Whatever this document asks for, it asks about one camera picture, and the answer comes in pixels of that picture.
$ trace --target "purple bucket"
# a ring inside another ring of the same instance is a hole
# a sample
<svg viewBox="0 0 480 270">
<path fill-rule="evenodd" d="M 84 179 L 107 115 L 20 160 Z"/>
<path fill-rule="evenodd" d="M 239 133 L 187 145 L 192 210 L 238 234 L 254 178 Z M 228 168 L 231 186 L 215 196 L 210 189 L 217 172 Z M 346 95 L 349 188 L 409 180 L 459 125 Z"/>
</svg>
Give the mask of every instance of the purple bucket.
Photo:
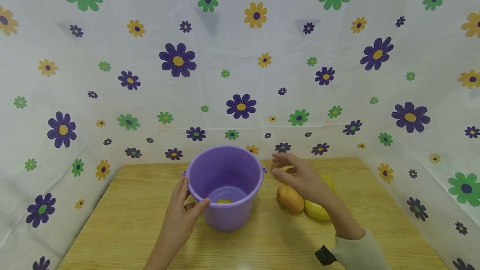
<svg viewBox="0 0 480 270">
<path fill-rule="evenodd" d="M 219 231 L 234 231 L 247 222 L 252 212 L 253 197 L 263 181 L 263 167 L 248 150 L 220 145 L 197 155 L 186 176 L 193 198 L 211 201 L 203 212 L 208 225 Z"/>
</svg>

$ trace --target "table surface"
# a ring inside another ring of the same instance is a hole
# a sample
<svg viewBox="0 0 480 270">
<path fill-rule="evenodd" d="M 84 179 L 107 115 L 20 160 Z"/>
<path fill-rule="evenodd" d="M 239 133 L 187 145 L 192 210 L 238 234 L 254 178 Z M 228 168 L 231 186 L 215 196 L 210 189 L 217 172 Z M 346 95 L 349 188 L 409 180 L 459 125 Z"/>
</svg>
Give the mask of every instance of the table surface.
<svg viewBox="0 0 480 270">
<path fill-rule="evenodd" d="M 447 269 L 388 192 L 356 158 L 308 160 L 335 182 L 337 194 L 369 228 L 393 269 Z M 271 161 L 263 161 L 269 168 Z M 171 191 L 186 164 L 123 166 L 76 238 L 59 270 L 142 269 L 157 239 Z M 200 217 L 169 269 L 343 269 L 322 267 L 313 253 L 335 244 L 331 222 L 279 209 L 281 184 L 268 173 L 252 215 L 235 232 L 218 232 Z"/>
</svg>

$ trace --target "purple flower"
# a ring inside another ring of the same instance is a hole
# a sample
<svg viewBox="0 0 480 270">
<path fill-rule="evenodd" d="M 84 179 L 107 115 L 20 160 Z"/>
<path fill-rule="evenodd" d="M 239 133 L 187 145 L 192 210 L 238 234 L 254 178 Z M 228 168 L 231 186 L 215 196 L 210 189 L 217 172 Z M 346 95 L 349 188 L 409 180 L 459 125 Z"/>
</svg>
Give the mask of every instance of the purple flower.
<svg viewBox="0 0 480 270">
<path fill-rule="evenodd" d="M 47 193 L 45 197 L 38 195 L 35 198 L 35 204 L 31 204 L 27 208 L 27 211 L 31 214 L 27 216 L 26 222 L 30 223 L 33 221 L 33 227 L 38 227 L 40 222 L 47 223 L 48 215 L 55 212 L 53 205 L 56 201 L 55 198 L 52 198 L 51 193 Z"/>
<path fill-rule="evenodd" d="M 133 75 L 131 71 L 128 73 L 122 71 L 121 74 L 122 76 L 119 76 L 119 80 L 121 81 L 122 87 L 128 87 L 129 90 L 138 90 L 137 87 L 141 85 L 140 81 L 137 81 L 138 76 Z"/>
<path fill-rule="evenodd" d="M 190 76 L 189 69 L 195 70 L 197 68 L 197 64 L 192 62 L 192 59 L 195 58 L 195 52 L 185 52 L 187 49 L 185 44 L 179 43 L 175 50 L 175 47 L 168 43 L 165 45 L 165 49 L 167 49 L 167 52 L 162 51 L 158 56 L 166 61 L 162 64 L 162 69 L 165 71 L 171 70 L 173 77 L 177 78 L 181 73 L 183 77 L 187 78 Z"/>
<path fill-rule="evenodd" d="M 235 119 L 239 119 L 242 116 L 244 119 L 248 119 L 250 117 L 249 113 L 255 113 L 257 110 L 254 105 L 257 104 L 256 100 L 250 100 L 250 94 L 244 94 L 242 98 L 240 98 L 239 94 L 235 94 L 233 96 L 233 101 L 227 101 L 227 106 L 230 107 L 227 109 L 227 114 L 232 114 Z"/>
<path fill-rule="evenodd" d="M 345 129 L 343 130 L 343 132 L 345 133 L 345 135 L 354 135 L 357 131 L 360 130 L 362 124 L 363 123 L 360 122 L 360 120 L 357 120 L 357 122 L 351 121 L 350 124 L 345 125 Z"/>
<path fill-rule="evenodd" d="M 202 141 L 203 138 L 206 138 L 205 131 L 202 130 L 201 128 L 197 127 L 190 127 L 190 130 L 186 131 L 187 133 L 187 138 L 191 138 L 192 141 Z"/>
<path fill-rule="evenodd" d="M 170 158 L 171 160 L 179 160 L 180 157 L 183 157 L 183 151 L 178 150 L 176 148 L 174 149 L 167 149 L 167 151 L 164 152 L 165 156 Z"/>
<path fill-rule="evenodd" d="M 333 74 L 335 74 L 335 70 L 332 67 L 330 67 L 329 69 L 327 69 L 326 67 L 322 67 L 322 71 L 317 71 L 317 77 L 315 78 L 315 81 L 318 81 L 318 84 L 320 86 L 328 86 L 330 81 L 333 80 Z"/>
<path fill-rule="evenodd" d="M 60 148 L 62 144 L 65 147 L 70 147 L 70 139 L 75 140 L 77 138 L 77 134 L 74 130 L 77 128 L 75 122 L 70 122 L 70 115 L 63 114 L 61 112 L 57 112 L 56 114 L 57 119 L 50 118 L 48 120 L 48 125 L 50 125 L 51 130 L 47 132 L 47 137 L 50 140 L 55 139 L 55 147 Z"/>
<path fill-rule="evenodd" d="M 410 211 L 415 214 L 417 219 L 422 219 L 423 221 L 428 218 L 428 214 L 425 212 L 427 208 L 420 204 L 420 200 L 413 199 L 413 197 L 409 197 L 407 200 L 408 205 L 410 205 Z"/>
<path fill-rule="evenodd" d="M 393 112 L 392 117 L 398 119 L 397 126 L 402 128 L 406 125 L 407 132 L 410 134 L 413 133 L 415 129 L 418 132 L 422 132 L 425 129 L 423 124 L 430 123 L 429 116 L 424 115 L 424 113 L 427 112 L 427 108 L 424 106 L 415 108 L 413 103 L 405 102 L 405 107 L 396 105 L 395 109 L 397 112 Z"/>
<path fill-rule="evenodd" d="M 385 39 L 385 42 L 382 43 L 382 38 L 379 37 L 375 40 L 372 46 L 367 46 L 363 53 L 367 56 L 364 56 L 360 64 L 367 64 L 365 70 L 370 71 L 370 69 L 375 66 L 375 70 L 380 69 L 382 63 L 388 61 L 390 56 L 388 53 L 393 50 L 393 44 L 390 44 L 392 40 L 391 37 Z"/>
</svg>

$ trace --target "floral backdrop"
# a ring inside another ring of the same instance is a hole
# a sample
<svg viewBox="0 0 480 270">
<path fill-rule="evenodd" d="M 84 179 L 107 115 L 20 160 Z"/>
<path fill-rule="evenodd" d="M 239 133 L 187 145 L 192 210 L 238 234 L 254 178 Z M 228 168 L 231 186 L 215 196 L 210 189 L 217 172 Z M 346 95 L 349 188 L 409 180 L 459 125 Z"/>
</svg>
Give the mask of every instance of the floral backdrop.
<svg viewBox="0 0 480 270">
<path fill-rule="evenodd" d="M 4 269 L 55 269 L 122 165 L 223 143 L 360 157 L 480 269 L 479 0 L 0 0 L 0 39 Z"/>
</svg>

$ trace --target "flower center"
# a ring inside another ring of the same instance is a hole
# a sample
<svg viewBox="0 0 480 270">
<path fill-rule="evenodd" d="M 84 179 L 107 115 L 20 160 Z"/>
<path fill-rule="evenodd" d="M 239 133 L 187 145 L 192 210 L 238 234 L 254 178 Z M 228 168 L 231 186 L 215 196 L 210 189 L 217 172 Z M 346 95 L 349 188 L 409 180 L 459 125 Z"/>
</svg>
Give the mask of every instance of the flower center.
<svg viewBox="0 0 480 270">
<path fill-rule="evenodd" d="M 183 66 L 183 59 L 177 55 L 177 56 L 175 56 L 175 57 L 173 58 L 173 63 L 174 63 L 177 67 L 182 67 L 182 66 Z"/>
</svg>

